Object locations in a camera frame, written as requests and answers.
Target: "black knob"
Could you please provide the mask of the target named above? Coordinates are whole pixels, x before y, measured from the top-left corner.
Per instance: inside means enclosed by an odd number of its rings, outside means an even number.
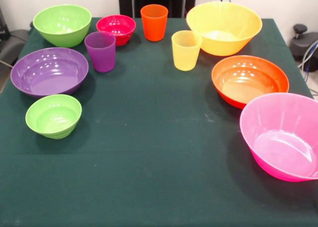
[[[303,24],[296,24],[294,25],[294,31],[298,35],[302,35],[304,32],[307,31],[307,27]]]

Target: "bowl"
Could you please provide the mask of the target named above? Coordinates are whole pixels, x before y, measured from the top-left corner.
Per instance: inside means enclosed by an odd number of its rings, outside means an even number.
[[[318,179],[318,102],[298,94],[272,93],[251,101],[240,130],[259,166],[290,182]]]
[[[87,59],[79,52],[61,47],[46,48],[21,58],[12,68],[11,81],[34,98],[72,94],[88,73]]]
[[[203,38],[202,50],[216,56],[239,52],[262,29],[261,18],[232,2],[207,2],[193,7],[186,21]]]
[[[123,46],[133,35],[136,22],[125,15],[111,15],[100,19],[96,28],[100,32],[111,32],[116,38],[116,46]]]
[[[66,94],[55,94],[34,102],[25,115],[27,126],[51,139],[62,139],[75,128],[81,116],[80,102]]]
[[[35,15],[33,25],[57,47],[73,47],[82,42],[88,32],[91,14],[78,5],[56,5]]]
[[[212,82],[220,96],[239,109],[260,95],[289,90],[288,78],[277,65],[254,56],[219,61],[212,69]]]

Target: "purple bowl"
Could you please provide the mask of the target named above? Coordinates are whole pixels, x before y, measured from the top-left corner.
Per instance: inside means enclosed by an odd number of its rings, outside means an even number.
[[[52,47],[32,52],[12,68],[13,85],[34,98],[72,94],[88,73],[88,62],[79,52]]]

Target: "magenta bowl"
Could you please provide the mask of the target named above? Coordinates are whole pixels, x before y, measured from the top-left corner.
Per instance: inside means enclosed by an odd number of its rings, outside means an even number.
[[[243,109],[240,130],[259,166],[290,182],[318,180],[318,101],[292,93],[262,95]]]
[[[111,32],[116,38],[116,46],[123,46],[133,35],[136,22],[125,15],[110,15],[100,19],[96,28],[100,32]]]
[[[88,73],[87,59],[62,47],[45,48],[21,58],[12,68],[11,81],[34,98],[51,94],[72,94]]]

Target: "lime green bowl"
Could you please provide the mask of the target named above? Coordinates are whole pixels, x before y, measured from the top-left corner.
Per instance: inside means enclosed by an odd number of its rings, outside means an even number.
[[[33,25],[57,47],[73,47],[82,42],[91,22],[91,13],[78,5],[48,7],[35,15]]]
[[[81,115],[80,102],[66,94],[54,94],[34,102],[25,115],[26,125],[51,139],[62,139],[75,128]]]

